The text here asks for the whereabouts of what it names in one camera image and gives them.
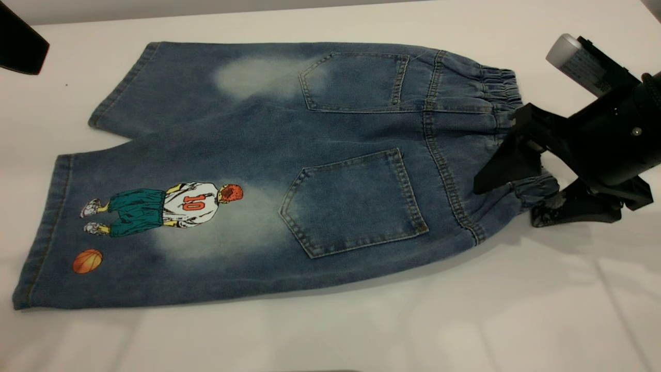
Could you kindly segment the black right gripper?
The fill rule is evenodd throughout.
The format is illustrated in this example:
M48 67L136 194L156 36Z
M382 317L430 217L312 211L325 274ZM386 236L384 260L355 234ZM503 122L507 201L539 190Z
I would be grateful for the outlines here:
M659 123L659 74L645 73L569 117L527 104L515 113L517 132L477 172L473 192L541 176L541 154L550 151L577 178L531 209L531 225L620 221L622 206L653 202L640 175L659 166Z

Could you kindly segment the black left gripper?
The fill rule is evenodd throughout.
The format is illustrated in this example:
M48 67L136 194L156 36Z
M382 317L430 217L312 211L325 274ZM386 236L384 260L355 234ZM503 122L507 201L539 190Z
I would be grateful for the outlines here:
M42 70L50 44L1 3L1 67L26 75Z

